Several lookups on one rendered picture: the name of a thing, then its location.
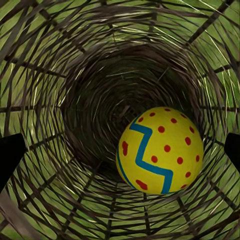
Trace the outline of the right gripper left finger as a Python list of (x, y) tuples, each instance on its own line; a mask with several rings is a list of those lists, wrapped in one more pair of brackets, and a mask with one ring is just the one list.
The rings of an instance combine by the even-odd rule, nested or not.
[(25, 155), (26, 148), (22, 133), (0, 138), (0, 193)]

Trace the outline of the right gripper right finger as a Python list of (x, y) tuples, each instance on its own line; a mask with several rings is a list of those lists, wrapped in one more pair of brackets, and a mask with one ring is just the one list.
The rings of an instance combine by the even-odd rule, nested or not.
[(224, 151), (228, 155), (230, 162), (240, 173), (240, 134), (229, 133), (227, 135)]

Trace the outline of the easter egg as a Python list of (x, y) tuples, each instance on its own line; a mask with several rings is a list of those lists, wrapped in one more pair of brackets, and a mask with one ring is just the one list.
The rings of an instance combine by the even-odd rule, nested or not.
[(204, 157), (193, 120), (170, 106), (153, 106), (123, 131), (114, 165), (130, 188), (168, 196), (193, 183), (203, 169)]

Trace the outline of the wicker basket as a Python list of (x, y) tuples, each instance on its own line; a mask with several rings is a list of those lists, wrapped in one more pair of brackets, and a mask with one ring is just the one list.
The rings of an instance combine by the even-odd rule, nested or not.
[[(4, 7), (9, 1), (10, 0), (0, 0), (0, 9)], [(191, 238), (190, 240), (202, 240), (203, 237), (215, 230), (218, 231), (210, 240), (215, 240), (226, 232), (228, 233), (222, 240), (228, 240), (240, 228), (240, 204), (237, 206), (235, 204), (235, 201), (229, 198), (229, 194), (237, 183), (234, 183), (227, 193), (225, 193), (224, 190), (225, 188), (227, 188), (227, 185), (231, 178), (234, 176), (234, 174), (228, 178), (228, 181), (224, 184), (222, 188), (218, 187), (218, 184), (222, 180), (223, 175), (226, 173), (226, 171), (232, 164), (230, 162), (230, 158), (227, 156), (222, 174), (220, 177), (216, 177), (214, 182), (212, 181), (212, 179), (215, 177), (216, 174), (219, 174), (220, 169), (223, 165), (221, 164), (219, 169), (213, 175), (210, 175), (213, 169), (219, 163), (219, 161), (226, 154), (225, 151), (218, 159), (216, 159), (216, 157), (218, 156), (217, 153), (212, 160), (209, 160), (204, 166), (204, 168), (201, 170), (197, 178), (183, 191), (174, 192), (170, 195), (158, 194), (155, 197), (151, 197), (149, 194), (144, 192), (143, 197), (140, 199), (135, 199), (133, 197), (123, 197), (124, 194), (130, 193), (132, 190), (130, 188), (125, 188), (124, 190), (117, 191), (118, 186), (126, 186), (127, 183), (124, 181), (124, 179), (119, 173), (114, 172), (116, 170), (115, 166), (96, 155), (97, 152), (90, 143), (84, 127), (82, 126), (82, 120), (84, 111), (86, 110), (87, 123), (85, 128), (90, 133), (92, 139), (97, 144), (100, 151), (106, 157), (116, 160), (116, 144), (119, 143), (120, 138), (123, 135), (123, 133), (116, 126), (116, 123), (120, 123), (120, 125), (126, 129), (127, 126), (131, 123), (130, 119), (133, 120), (134, 117), (137, 117), (142, 113), (140, 111), (141, 107), (145, 106), (147, 109), (149, 108), (149, 106), (145, 102), (146, 100), (158, 107), (168, 107), (169, 104), (167, 99), (160, 92), (157, 86), (159, 86), (169, 97), (173, 98), (176, 102), (178, 102), (176, 98), (177, 95), (186, 105), (187, 103), (183, 91), (183, 88), (185, 88), (189, 97), (193, 124), (197, 128), (203, 141), (204, 156), (207, 155), (210, 149), (213, 149), (215, 147), (215, 144), (220, 145), (224, 148), (225, 144), (222, 143), (223, 135), (225, 135), (224, 138), (226, 140), (229, 134), (227, 123), (228, 112), (233, 112), (235, 115), (235, 126), (233, 128), (233, 134), (240, 135), (240, 103), (233, 91), (232, 84), (234, 82), (231, 78), (231, 75), (229, 74), (229, 70), (233, 69), (237, 76), (238, 85), (240, 88), (240, 61), (238, 61), (233, 56), (228, 44), (226, 43), (219, 28), (216, 25), (215, 20), (218, 19), (219, 16), (223, 16), (229, 21), (230, 24), (233, 24), (238, 29), (240, 29), (240, 25), (238, 23), (223, 14), (226, 9), (232, 9), (232, 3), (236, 2), (240, 5), (240, 0), (223, 0), (222, 4), (218, 7), (218, 9), (215, 10), (195, 7), (191, 5), (182, 5), (179, 3), (169, 2), (167, 0), (148, 0), (149, 2), (147, 3), (137, 5), (120, 5), (124, 3), (129, 3), (131, 2), (131, 0), (113, 2), (108, 4), (107, 0), (96, 0), (94, 2), (91, 2), (91, 0), (86, 0), (86, 2), (80, 6), (67, 9), (72, 3), (75, 2), (75, 0), (72, 0), (70, 4), (68, 4), (60, 11), (54, 12), (53, 14), (47, 12), (46, 8), (49, 9), (54, 5), (65, 3), (66, 1), (67, 0), (42, 0), (42, 2), (39, 3), (37, 0), (20, 0), (17, 5), (15, 5), (14, 8), (2, 20), (0, 20), (1, 27), (10, 18), (14, 17), (17, 13), (23, 10), (17, 23), (3, 35), (6, 36), (7, 34), (10, 34), (8, 39), (4, 43), (2, 49), (0, 50), (0, 66), (3, 64), (4, 61), (6, 61), (5, 67), (0, 73), (0, 88), (2, 87), (2, 79), (4, 78), (8, 68), (10, 67), (10, 64), (14, 65), (11, 70), (11, 75), (6, 84), (6, 87), (2, 95), (0, 96), (1, 100), (9, 87), (6, 106), (0, 108), (0, 113), (4, 113), (4, 131), (3, 136), (0, 132), (0, 139), (11, 136), (9, 130), (10, 118), (12, 117), (11, 112), (19, 112), (19, 133), (23, 134), (23, 138), (26, 144), (26, 155), (31, 160), (35, 170), (39, 172), (42, 179), (44, 180), (44, 183), (40, 184), (37, 175), (34, 175), (32, 173), (32, 171), (26, 164), (25, 156), (23, 156), (22, 161), (24, 162), (25, 168), (27, 172), (31, 172), (32, 176), (37, 182), (37, 187), (31, 181), (30, 175), (27, 176), (27, 174), (21, 168), (20, 164), (18, 164), (16, 170), (19, 180), (14, 174), (12, 174), (10, 180), (7, 182), (4, 189), (0, 193), (0, 240), (12, 240), (5, 234), (1, 233), (5, 227), (8, 227), (9, 229), (18, 232), (23, 240), (26, 240), (23, 235), (30, 237), (32, 240), (42, 240), (42, 238), (37, 233), (37, 230), (30, 224), (30, 222), (26, 219), (22, 212), (32, 217), (39, 226), (40, 224), (38, 222), (52, 229), (57, 235), (56, 240), (76, 240), (68, 234), (76, 235), (81, 240), (92, 240), (89, 236), (81, 234), (77, 230), (71, 228), (69, 226), (71, 223), (94, 235), (96, 240), (110, 240), (110, 238), (112, 237), (119, 236), (129, 237), (133, 234), (140, 233), (147, 235), (138, 237), (134, 236), (131, 238), (126, 238), (124, 240), (157, 240), (163, 238), (171, 238), (170, 240), (176, 240), (186, 235), (193, 235), (193, 238)], [(84, 7), (97, 3), (100, 4), (80, 13), (80, 11)], [(213, 12), (213, 14), (209, 16), (202, 13), (174, 10), (168, 8), (163, 4), (172, 5), (175, 7), (184, 7), (194, 10)], [(33, 10), (28, 13), (30, 6), (33, 6)], [(60, 22), (55, 20), (55, 18), (61, 13), (71, 10), (74, 10), (74, 12), (71, 13), (69, 16), (63, 18)], [(42, 15), (45, 20), (41, 23), (39, 27), (34, 29), (32, 32), (27, 33), (37, 14)], [(186, 30), (188, 28), (164, 14), (178, 16), (184, 19), (186, 22), (189, 22), (199, 27), (199, 29), (196, 33), (193, 33), (192, 35), (178, 35), (174, 31), (172, 31), (171, 27), (175, 28), (176, 26), (179, 26), (185, 28)], [(77, 17), (73, 21), (70, 21), (76, 15), (79, 15), (79, 17)], [(162, 16), (163, 18), (167, 18), (168, 20), (171, 20), (176, 24), (157, 20), (158, 15)], [(199, 19), (203, 18), (207, 19), (207, 21), (203, 25), (198, 25), (193, 21), (187, 19), (186, 17)], [(81, 28), (81, 25), (84, 22), (89, 21), (93, 22)], [(22, 24), (25, 22), (26, 25), (20, 33)], [(130, 36), (129, 38), (115, 40), (112, 42), (112, 45), (110, 45), (110, 36), (112, 37), (112, 39), (115, 39), (118, 36), (117, 34), (122, 34), (126, 36), (129, 33), (127, 30), (130, 29), (130, 24), (134, 24), (135, 26), (149, 26), (149, 29), (146, 30), (138, 28), (138, 32), (135, 34), (136, 37)], [(214, 25), (223, 43), (221, 43), (210, 33), (208, 33), (207, 28), (211, 24)], [(53, 29), (48, 31), (51, 25), (53, 26)], [(220, 25), (225, 31), (229, 41), (231, 42), (234, 50), (236, 51), (240, 59), (239, 48), (236, 46), (235, 42), (231, 38), (224, 25), (222, 23), (220, 23)], [(92, 33), (95, 29), (102, 26), (104, 27), (104, 29), (100, 29), (98, 32)], [(235, 36), (240, 40), (240, 35), (238, 34), (238, 32), (233, 26), (231, 27), (235, 32)], [(40, 31), (43, 28), (45, 28), (44, 32), (42, 33), (40, 39), (36, 41)], [(173, 40), (172, 43), (162, 41), (160, 39), (162, 37), (162, 34), (161, 32), (156, 31), (156, 28), (164, 28), (173, 33), (175, 37), (173, 36), (171, 38)], [(56, 31), (59, 31), (59, 33), (55, 37), (52, 37), (54, 32)], [(214, 42), (217, 42), (227, 52), (227, 54), (225, 54), (220, 50), (219, 47), (216, 48), (225, 57), (228, 65), (223, 65), (221, 63), (220, 68), (216, 70), (213, 69), (213, 67), (210, 65), (209, 61), (205, 57), (204, 53), (201, 51), (199, 45), (197, 44), (197, 41), (199, 39), (198, 37), (202, 37), (203, 32), (206, 32), (210, 36), (210, 38), (214, 40)], [(40, 44), (47, 37), (49, 37), (49, 39), (42, 47), (41, 53), (33, 61), (33, 63), (30, 63), (34, 55), (38, 52)], [(184, 37), (186, 37), (187, 39)], [(177, 38), (180, 40), (178, 40)], [(27, 41), (28, 44), (26, 45), (23, 53), (20, 54), (17, 58), (14, 58), (20, 46), (22, 46)], [(94, 41), (96, 41), (94, 46), (90, 48), (84, 48), (84, 45)], [(139, 45), (137, 44), (137, 42), (135, 43), (135, 41), (141, 41), (144, 44)], [(58, 44), (60, 44), (59, 48), (56, 51), (52, 52), (54, 47)], [(30, 58), (24, 61), (31, 48), (34, 46), (35, 48)], [(73, 53), (77, 50), (79, 51), (78, 54), (71, 58), (73, 56)], [(47, 52), (47, 56), (45, 57), (43, 62), (39, 64), (42, 56)], [(108, 60), (114, 59), (116, 57), (118, 57), (118, 61), (110, 63), (99, 69), (99, 67), (106, 64)], [(137, 66), (122, 66), (121, 61), (128, 59), (143, 60), (141, 62), (142, 65), (149, 69), (148, 72), (151, 73), (157, 80), (154, 80), (152, 78), (146, 79), (141, 76), (134, 76), (125, 77), (118, 81), (118, 78), (122, 77), (125, 74), (123, 73), (123, 69), (138, 68)], [(197, 65), (194, 63), (194, 59), (196, 59), (203, 72), (201, 72)], [(164, 68), (161, 71), (155, 66), (152, 66), (144, 61), (155, 63)], [(116, 65), (118, 65), (118, 67), (115, 68)], [(24, 70), (19, 76), (16, 85), (19, 83), (25, 70), (29, 70), (29, 72), (26, 73), (24, 85), (12, 103), (12, 93), (14, 92), (12, 90), (12, 81), (15, 78), (15, 75), (20, 67), (24, 67)], [(171, 68), (171, 70), (179, 78), (182, 85), (180, 85), (178, 82), (174, 82), (165, 74), (165, 72), (167, 72), (169, 68)], [(227, 89), (224, 87), (218, 77), (218, 73), (223, 73), (224, 71), (230, 78), (231, 87), (229, 84), (228, 86), (232, 91), (233, 107), (228, 107)], [(118, 74), (109, 77), (116, 73)], [(87, 90), (87, 98), (82, 102), (81, 119), (79, 115), (78, 103), (76, 104), (74, 125), (72, 125), (70, 110), (72, 109), (71, 106), (75, 97), (78, 95), (81, 89), (85, 89), (84, 85), (87, 82), (89, 82), (90, 80), (94, 80), (99, 75), (101, 75), (101, 78), (90, 89)], [(31, 85), (27, 89), (27, 83), (31, 79), (31, 77)], [(48, 81), (45, 90), (44, 85), (42, 85), (39, 94), (34, 97), (34, 101), (31, 103), (34, 91), (36, 91), (36, 88), (45, 77), (47, 80), (49, 78), (51, 80), (49, 92), (48, 86), (50, 82)], [(61, 84), (60, 91), (56, 95), (55, 101), (53, 101), (54, 88), (57, 85), (59, 78), (63, 78), (63, 82)], [(212, 89), (216, 93), (217, 102), (214, 99), (211, 99), (211, 94), (205, 86), (204, 80), (206, 78), (208, 78), (209, 82), (212, 85)], [(132, 92), (131, 94), (126, 93), (125, 96), (117, 97), (115, 93), (118, 92), (119, 85), (122, 85), (127, 81), (134, 82), (138, 84), (138, 86), (132, 86), (131, 88), (127, 89), (128, 92)], [(152, 86), (152, 89), (144, 88), (140, 85), (149, 85)], [(100, 96), (102, 94), (105, 94), (107, 91), (109, 91), (109, 93), (106, 95), (106, 97), (102, 100), (101, 104), (96, 109), (96, 115), (94, 116), (92, 125), (92, 117), (94, 112), (93, 109)], [(114, 99), (107, 108), (106, 119), (105, 123), (103, 124), (102, 115), (104, 114), (104, 109), (108, 104), (109, 98), (112, 95), (114, 95)], [(142, 98), (139, 98), (139, 96), (141, 96)], [(223, 97), (224, 103), (222, 102), (221, 97)], [(119, 111), (120, 107), (122, 107), (122, 112)], [(63, 130), (61, 130), (60, 123), (57, 120), (56, 112), (58, 108), (61, 122), (63, 124)], [(29, 119), (30, 116), (33, 114), (32, 111), (35, 111), (36, 114), (36, 124), (33, 125), (35, 130), (36, 143), (34, 143), (32, 133), (29, 128)], [(54, 133), (52, 134), (51, 131), (50, 137), (48, 137), (47, 126), (49, 122), (50, 112)], [(23, 129), (24, 117), (26, 117), (26, 134)], [(215, 119), (217, 120), (216, 131)], [(222, 125), (223, 129), (222, 136), (220, 132), (220, 124)], [(111, 125), (113, 129), (111, 128)], [(39, 141), (38, 138), (38, 128), (41, 132), (42, 141)], [(86, 147), (82, 146), (82, 144), (77, 139), (75, 133), (76, 130), (81, 130), (88, 144), (88, 147), (94, 154), (87, 150)], [(213, 131), (212, 137), (209, 137), (210, 130)], [(110, 131), (112, 131), (117, 138), (114, 137), (110, 133)], [(29, 132), (31, 145), (29, 145), (27, 140), (27, 132)], [(105, 144), (103, 140), (105, 140), (112, 147), (112, 149), (104, 149), (101, 144), (95, 139), (94, 132), (99, 137), (99, 140), (103, 146)], [(217, 141), (218, 133), (219, 141)], [(53, 144), (55, 153), (50, 146), (50, 141), (54, 139), (56, 139), (57, 141), (59, 154), (57, 153), (55, 143)], [(65, 162), (61, 156), (59, 140), (63, 142), (62, 146), (66, 154), (70, 158), (69, 160), (67, 160), (67, 162)], [(38, 158), (36, 150), (36, 148), (40, 149), (41, 146), (44, 146), (44, 150), (47, 153), (48, 163), (50, 164), (51, 169), (55, 169), (53, 171), (53, 175), (51, 175), (48, 179), (46, 179), (43, 175), (40, 165), (40, 159)], [(33, 151), (35, 154), (35, 157), (39, 164), (39, 168), (33, 161), (31, 151)], [(206, 170), (214, 159), (216, 159), (214, 165), (206, 173)], [(88, 178), (88, 182), (86, 182), (82, 178), (82, 176), (77, 172), (76, 168), (78, 168), (79, 171)], [(104, 168), (108, 169), (108, 171), (105, 171)], [(202, 181), (195, 188), (192, 188), (196, 184), (196, 182), (202, 177), (202, 175), (204, 175)], [(29, 193), (25, 189), (23, 179), (32, 189), (31, 195), (29, 195)], [(54, 183), (58, 186), (60, 190), (64, 192), (66, 197), (56, 192), (50, 185), (50, 183), (53, 183), (54, 179), (57, 179), (62, 184), (64, 184), (70, 191), (74, 192), (78, 196), (78, 200), (73, 198), (57, 181), (55, 181)], [(23, 191), (25, 195), (25, 200), (22, 200), (22, 198), (18, 194), (15, 182), (20, 186), (21, 190)], [(8, 185), (15, 193), (18, 206), (10, 197)], [(98, 191), (88, 189), (90, 185)], [(198, 191), (198, 193), (195, 194), (195, 197), (191, 202), (185, 204), (181, 200), (181, 197), (183, 197), (187, 192), (194, 193), (201, 185), (203, 186)], [(208, 187), (210, 187), (210, 189), (207, 191), (207, 193), (199, 196)], [(66, 214), (57, 206), (53, 206), (44, 199), (44, 197), (41, 195), (41, 191), (44, 191), (44, 193), (48, 195), (45, 191), (45, 188), (49, 188), (57, 195), (58, 198), (64, 199), (67, 203), (73, 206), (73, 209), (70, 209), (65, 204), (62, 204), (66, 209), (70, 211), (70, 215)], [(216, 190), (216, 195), (213, 198), (205, 201), (213, 190)], [(194, 224), (193, 222), (202, 215), (204, 215), (206, 213), (205, 210), (220, 197), (220, 202), (212, 208), (210, 214), (205, 219)], [(33, 200), (34, 198), (37, 198), (41, 201), (43, 206), (48, 211), (48, 216), (57, 223), (60, 229), (51, 224), (51, 222), (45, 216), (44, 212)], [(82, 205), (84, 198), (92, 199), (97, 204), (104, 205), (110, 210), (104, 210), (100, 208), (102, 212), (107, 213), (103, 214), (94, 211), (92, 208), (85, 208)], [(116, 201), (116, 199), (131, 201), (118, 202)], [(187, 210), (192, 204), (194, 204), (198, 200), (200, 200), (200, 202), (195, 207)], [(149, 215), (149, 206), (173, 201), (178, 201), (179, 209), (173, 212), (165, 211), (163, 213)], [(232, 214), (218, 224), (214, 224), (206, 231), (199, 233), (208, 220), (223, 211), (221, 210), (214, 213), (223, 201), (226, 201), (228, 203), (228, 208), (231, 207), (233, 209)], [(43, 219), (33, 214), (29, 210), (29, 208), (27, 207), (29, 203), (31, 203), (36, 208), (36, 210), (40, 213)], [(144, 203), (143, 207), (145, 215), (134, 216), (132, 214), (125, 214), (119, 212), (132, 211), (139, 206), (136, 205), (132, 207), (122, 207), (118, 205), (128, 206), (137, 203)], [(202, 208), (204, 208), (204, 210), (200, 215), (193, 219), (190, 218), (191, 214)], [(82, 217), (80, 214), (77, 213), (77, 210), (80, 210), (93, 220)], [(162, 226), (150, 228), (152, 224), (163, 222), (169, 217), (179, 212), (181, 212), (180, 215), (176, 216), (175, 218), (169, 219), (168, 222), (164, 223)], [(55, 213), (64, 217), (66, 222), (61, 222)], [(160, 220), (153, 221), (163, 215), (167, 216)], [(124, 216), (128, 218), (122, 219), (118, 218), (117, 216)], [(180, 218), (181, 216), (185, 218), (186, 223), (181, 224), (179, 227), (189, 225), (187, 229), (177, 232), (155, 234), (158, 231), (167, 228), (170, 223)], [(74, 217), (87, 221), (96, 228), (90, 228), (88, 226), (85, 226), (75, 220)], [(98, 217), (108, 219), (108, 223), (105, 223)], [(112, 222), (132, 222), (134, 220), (141, 220), (145, 222), (112, 225)], [(236, 220), (238, 221), (233, 227), (222, 232), (222, 230), (228, 224)], [(96, 224), (103, 225), (104, 227), (106, 227), (106, 230), (102, 229)], [(146, 225), (146, 229), (128, 229), (141, 225)], [(111, 231), (118, 229), (125, 231)], [(105, 238), (102, 238), (92, 230), (104, 233)]]

